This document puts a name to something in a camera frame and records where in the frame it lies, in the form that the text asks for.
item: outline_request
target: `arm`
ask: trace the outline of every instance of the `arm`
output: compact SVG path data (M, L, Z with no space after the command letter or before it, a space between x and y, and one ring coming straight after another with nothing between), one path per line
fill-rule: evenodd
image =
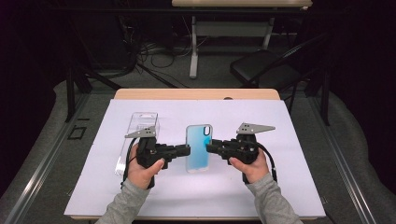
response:
M244 164L237 158L230 158L230 163L247 176L250 183L247 188L255 196L256 210L262 223L302 223L269 174L262 150L259 150L257 160L251 164Z
M137 145L131 149L131 158L136 155ZM148 169L139 165L136 160L129 163L128 178L122 183L122 191L107 206L105 214L96 222L131 223L149 195L148 185L151 178L163 168L164 160L156 161Z

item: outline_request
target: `gray carpet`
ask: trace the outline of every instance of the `gray carpet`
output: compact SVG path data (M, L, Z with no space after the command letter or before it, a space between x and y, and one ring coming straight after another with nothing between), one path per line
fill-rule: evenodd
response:
M276 47L279 45L275 44L279 44L281 41L282 39L274 39L270 43L274 44L273 48L277 50ZM221 50L223 52L227 51L227 53L218 54L211 51L213 47L208 42L207 47L202 46L200 48L197 79L190 79L188 76L190 56L177 57L170 64L172 60L169 57L156 55L153 58L153 63L148 58L145 61L145 66L172 75L179 82L191 88L238 88L239 82L228 72L229 63L238 58L243 51L254 48L254 46L248 46L241 50L239 47L238 50L234 51L233 48L223 46ZM168 64L170 65L166 68L156 67ZM161 76L175 85L183 87L173 78L166 75ZM164 84L139 69L134 70L132 74L112 80L128 88L166 88ZM114 91L106 85L93 79L91 82L94 91L86 98L78 94L80 99L86 99L85 103L78 111L75 119L69 124L70 129L59 145L59 154L56 155L44 184L40 186L32 203L27 205L26 212L21 214L19 219L21 223L87 222L75 221L70 217L65 217L63 213L69 200L68 194L71 193L70 190L77 183L108 102L114 95ZM34 175L35 170L47 153L56 145L54 143L57 141L58 133L61 133L64 129L64 119L67 111L64 83L61 83L55 90L57 92L57 103L49 121L37 139L25 164L0 200L0 222L2 223L13 212L14 205L18 203L18 199ZM340 175L340 169L335 162L336 158L329 145L327 135L323 132L323 126L320 125L321 121L317 117L316 103L316 99L305 98L302 94L299 94L291 113L291 119L318 188L318 193L325 199L324 207L336 223L362 223L356 204L352 200L350 189L347 187L343 176ZM331 126L326 130L330 130L334 135L353 177L359 184L361 192L375 216L376 222L396 223L396 215L393 212L396 211L395 195L388 192L378 182L375 171L367 161L367 146L359 124L347 111L344 104L334 95L331 95L330 123ZM82 138L78 139L82 130L85 130L84 134ZM327 217L305 222L313 224L332 223Z

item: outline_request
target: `blue phone case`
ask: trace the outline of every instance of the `blue phone case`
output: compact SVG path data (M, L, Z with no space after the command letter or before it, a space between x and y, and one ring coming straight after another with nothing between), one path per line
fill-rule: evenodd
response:
M191 147L191 154L186 162L187 172L195 173L209 168L209 153L206 151L206 145L212 140L212 131L213 128L209 124L187 127L186 144Z

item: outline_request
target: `chair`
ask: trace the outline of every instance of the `chair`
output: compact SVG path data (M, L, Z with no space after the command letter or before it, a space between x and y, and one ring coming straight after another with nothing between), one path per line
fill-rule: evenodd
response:
M260 49L231 63L230 72L242 82L241 88L275 89L279 92L293 87L289 112L294 102L298 83L317 70L318 50L328 39L327 34L314 37L278 56ZM309 69L301 65L309 62Z

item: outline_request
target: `human hand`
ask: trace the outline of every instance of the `human hand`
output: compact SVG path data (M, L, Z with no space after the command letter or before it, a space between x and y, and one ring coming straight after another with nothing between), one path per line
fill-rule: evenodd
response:
M265 159L264 152L261 149L259 149L257 159L251 164L244 164L234 157L231 157L229 161L233 167L247 176L247 181L250 184L260 180L263 176L269 173L267 160Z
M137 144L131 148L130 159L136 156L136 151ZM146 169L139 165L136 159L133 159L129 163L128 179L140 189L147 189L151 178L160 172L160 170L163 168L164 162L164 159L157 160L154 164L152 164L152 166Z

